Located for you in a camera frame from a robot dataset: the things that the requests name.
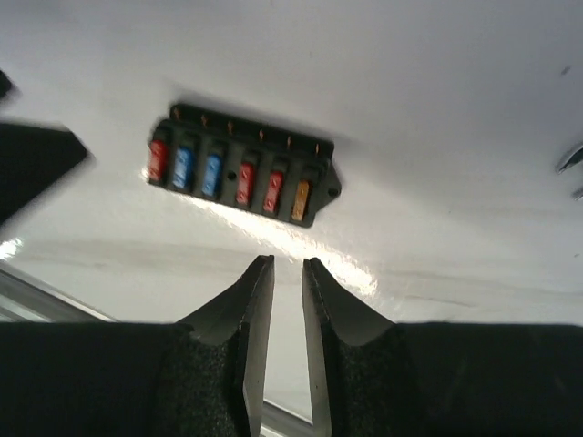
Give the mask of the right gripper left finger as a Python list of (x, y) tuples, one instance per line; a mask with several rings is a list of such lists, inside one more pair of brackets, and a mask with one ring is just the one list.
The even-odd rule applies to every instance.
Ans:
[(4, 436), (257, 436), (274, 288), (259, 256), (171, 323), (97, 315), (1, 274)]

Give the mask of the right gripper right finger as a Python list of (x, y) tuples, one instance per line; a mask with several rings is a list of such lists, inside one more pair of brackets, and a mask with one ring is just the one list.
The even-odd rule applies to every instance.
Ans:
[(402, 323), (302, 268), (318, 436), (579, 436), (582, 329)]

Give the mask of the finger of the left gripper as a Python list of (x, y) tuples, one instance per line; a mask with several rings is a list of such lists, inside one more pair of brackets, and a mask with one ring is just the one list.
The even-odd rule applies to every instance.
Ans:
[(89, 150), (66, 128), (3, 121), (1, 223), (88, 160)]

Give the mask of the black fuse box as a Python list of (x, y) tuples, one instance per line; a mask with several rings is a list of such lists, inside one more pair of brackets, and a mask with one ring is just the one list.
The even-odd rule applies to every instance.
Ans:
[(148, 148), (150, 185), (302, 228), (342, 193), (332, 141), (186, 102)]

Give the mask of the red blade fuse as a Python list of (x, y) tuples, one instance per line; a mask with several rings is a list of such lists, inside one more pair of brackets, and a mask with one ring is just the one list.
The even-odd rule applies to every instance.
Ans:
[(235, 195), (235, 200), (238, 205), (245, 208), (251, 205), (255, 177), (255, 165), (249, 161), (242, 162), (240, 165), (238, 185)]
[(169, 146), (163, 140), (153, 140), (149, 147), (148, 178), (160, 182), (166, 174)]
[(273, 170), (270, 173), (262, 206), (264, 212), (269, 214), (275, 214), (277, 212), (284, 178), (285, 174), (283, 171)]

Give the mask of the orange blade fuse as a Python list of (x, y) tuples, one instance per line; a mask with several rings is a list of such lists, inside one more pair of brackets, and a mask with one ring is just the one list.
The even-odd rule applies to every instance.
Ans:
[(297, 185), (295, 197), (291, 210), (291, 220), (293, 222), (303, 222), (309, 208), (312, 195), (312, 183), (309, 179), (301, 179)]

